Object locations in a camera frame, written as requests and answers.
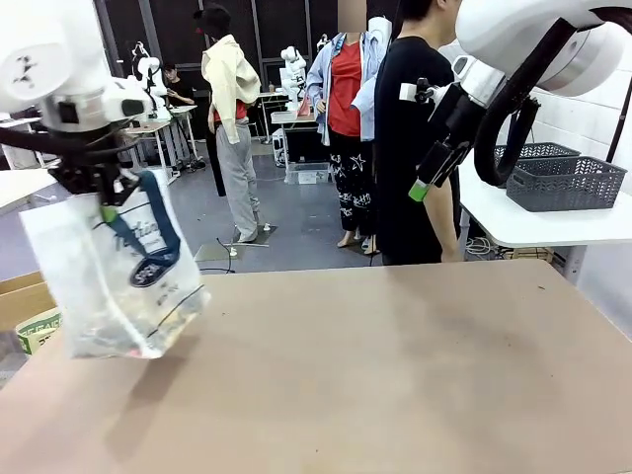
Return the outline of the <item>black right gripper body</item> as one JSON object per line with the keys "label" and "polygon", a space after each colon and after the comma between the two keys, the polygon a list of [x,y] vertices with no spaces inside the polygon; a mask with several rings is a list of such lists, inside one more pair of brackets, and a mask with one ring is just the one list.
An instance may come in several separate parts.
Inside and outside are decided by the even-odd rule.
{"label": "black right gripper body", "polygon": [[434,140],[450,148],[466,143],[472,145],[487,109],[476,103],[459,83],[445,88],[429,119]]}

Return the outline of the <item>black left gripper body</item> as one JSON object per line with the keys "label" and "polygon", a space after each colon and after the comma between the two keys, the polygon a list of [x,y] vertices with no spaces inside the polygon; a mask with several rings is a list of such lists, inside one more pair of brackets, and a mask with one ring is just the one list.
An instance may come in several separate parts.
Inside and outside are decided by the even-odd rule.
{"label": "black left gripper body", "polygon": [[122,151],[88,150],[62,156],[48,172],[73,195],[96,194],[101,205],[123,205],[139,186],[139,176],[122,166]]}

